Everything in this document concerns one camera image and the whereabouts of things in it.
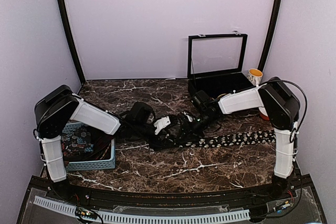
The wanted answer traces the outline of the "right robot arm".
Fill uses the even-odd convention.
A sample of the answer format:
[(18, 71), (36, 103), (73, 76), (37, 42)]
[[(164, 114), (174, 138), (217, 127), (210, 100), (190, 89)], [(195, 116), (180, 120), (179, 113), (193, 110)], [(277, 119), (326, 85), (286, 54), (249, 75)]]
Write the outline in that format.
[(274, 77), (244, 91), (229, 93), (211, 101), (201, 100), (201, 116), (182, 124), (178, 144), (192, 144), (191, 135), (201, 136), (203, 128), (221, 114), (264, 108), (276, 140), (276, 163), (268, 195), (273, 200), (280, 199), (288, 191), (288, 178), (295, 168), (297, 134), (303, 122), (299, 117), (300, 102), (287, 87), (288, 84), (290, 81)]

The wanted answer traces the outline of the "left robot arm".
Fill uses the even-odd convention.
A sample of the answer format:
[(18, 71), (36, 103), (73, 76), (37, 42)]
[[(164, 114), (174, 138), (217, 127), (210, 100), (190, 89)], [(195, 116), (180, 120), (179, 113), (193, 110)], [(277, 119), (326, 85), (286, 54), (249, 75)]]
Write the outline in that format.
[(108, 161), (94, 161), (94, 156), (108, 148), (114, 153), (114, 137), (138, 136), (153, 150), (175, 146), (174, 138), (165, 130), (172, 124), (170, 116), (148, 123), (153, 109), (136, 102), (131, 110), (119, 115), (104, 110), (73, 93), (63, 84), (42, 98), (34, 107), (36, 128), (33, 133), (39, 141), (41, 160), (47, 169), (54, 193), (63, 201), (74, 197), (67, 171), (66, 148), (74, 148), (71, 165), (79, 169), (112, 168), (115, 156)]

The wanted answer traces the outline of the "black white patterned tie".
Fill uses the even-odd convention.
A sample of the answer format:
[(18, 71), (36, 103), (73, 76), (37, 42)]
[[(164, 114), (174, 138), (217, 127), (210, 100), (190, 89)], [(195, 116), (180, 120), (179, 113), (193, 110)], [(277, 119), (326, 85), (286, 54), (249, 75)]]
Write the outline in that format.
[(233, 145), (256, 145), (261, 143), (275, 143), (275, 142), (276, 142), (276, 135), (274, 130), (265, 130), (265, 131), (228, 134), (216, 137), (199, 138), (197, 140), (189, 141), (186, 143), (178, 143), (177, 146), (180, 148), (184, 147), (218, 148)]

